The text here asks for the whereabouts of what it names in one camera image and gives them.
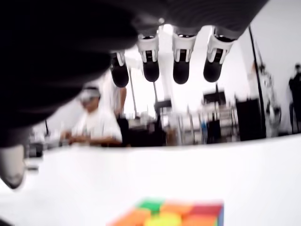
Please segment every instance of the white tabletop surface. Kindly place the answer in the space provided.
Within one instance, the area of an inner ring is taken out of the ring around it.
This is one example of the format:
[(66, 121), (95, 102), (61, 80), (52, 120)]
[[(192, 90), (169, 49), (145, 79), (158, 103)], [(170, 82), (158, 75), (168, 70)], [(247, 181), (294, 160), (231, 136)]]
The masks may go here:
[(0, 184), (16, 226), (104, 226), (147, 197), (223, 200), (225, 226), (299, 225), (301, 137), (178, 148), (62, 148), (22, 189)]

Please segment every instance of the white shirt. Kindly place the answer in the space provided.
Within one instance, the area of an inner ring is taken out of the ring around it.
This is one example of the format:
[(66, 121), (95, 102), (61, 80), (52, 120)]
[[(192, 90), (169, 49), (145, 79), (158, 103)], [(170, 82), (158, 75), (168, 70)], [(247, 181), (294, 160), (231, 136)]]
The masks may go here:
[(119, 109), (121, 106), (120, 88), (115, 85), (110, 70), (99, 79), (98, 84), (102, 95), (101, 106), (108, 106), (113, 112)]
[(104, 106), (100, 106), (92, 113), (84, 113), (72, 129), (72, 135), (88, 135), (91, 138), (113, 137), (122, 142), (116, 117), (110, 109)]

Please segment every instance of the robotic hand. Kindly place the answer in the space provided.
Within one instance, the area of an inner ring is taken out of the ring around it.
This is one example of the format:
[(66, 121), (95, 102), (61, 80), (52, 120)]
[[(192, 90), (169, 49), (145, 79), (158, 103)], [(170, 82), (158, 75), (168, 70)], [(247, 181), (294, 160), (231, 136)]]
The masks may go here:
[(174, 81), (184, 84), (189, 78), (189, 63), (194, 43), (200, 29), (181, 29), (174, 27), (173, 53), (174, 53)]
[(115, 85), (119, 88), (128, 84), (128, 71), (124, 51), (111, 53), (112, 64), (110, 70)]
[(96, 80), (112, 65), (116, 85), (127, 84), (120, 51), (139, 40), (145, 78), (156, 81), (157, 30), (162, 24), (171, 24), (176, 28), (174, 80), (185, 83), (197, 34), (192, 28), (198, 31), (204, 25), (214, 25), (204, 76), (216, 81), (233, 41), (267, 1), (4, 1), (4, 25), (0, 28), (4, 84), (0, 88), (0, 178), (12, 189), (21, 185), (23, 145), (31, 127), (74, 99), (87, 82)]
[(207, 58), (204, 66), (204, 78), (216, 82), (222, 71), (222, 64), (235, 39), (219, 34), (216, 28), (211, 29), (208, 40)]
[(155, 82), (159, 78), (159, 36), (158, 30), (152, 29), (147, 34), (138, 36), (138, 50), (143, 61), (143, 72), (147, 81)]

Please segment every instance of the standing person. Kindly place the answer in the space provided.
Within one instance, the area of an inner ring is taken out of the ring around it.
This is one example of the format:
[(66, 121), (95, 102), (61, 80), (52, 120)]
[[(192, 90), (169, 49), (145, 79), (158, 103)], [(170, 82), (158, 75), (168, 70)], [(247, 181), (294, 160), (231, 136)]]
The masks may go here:
[(117, 123), (120, 127), (122, 140), (124, 145), (129, 142), (128, 121), (124, 116), (124, 104), (127, 97), (127, 89), (119, 88), (115, 85), (111, 71), (108, 70), (104, 76), (98, 81), (102, 94), (101, 104), (108, 106), (115, 114)]
[(127, 97), (127, 89), (119, 88), (115, 85), (110, 70), (99, 80), (99, 88), (102, 94), (102, 104), (113, 110), (116, 117), (122, 117), (124, 103)]

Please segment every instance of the yellow sticker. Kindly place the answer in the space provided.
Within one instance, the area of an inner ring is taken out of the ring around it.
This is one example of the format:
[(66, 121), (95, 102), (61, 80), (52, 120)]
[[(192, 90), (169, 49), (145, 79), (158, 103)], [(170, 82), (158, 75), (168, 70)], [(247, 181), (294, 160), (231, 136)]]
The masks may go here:
[(181, 217), (173, 213), (161, 213), (146, 220), (144, 226), (181, 226)]

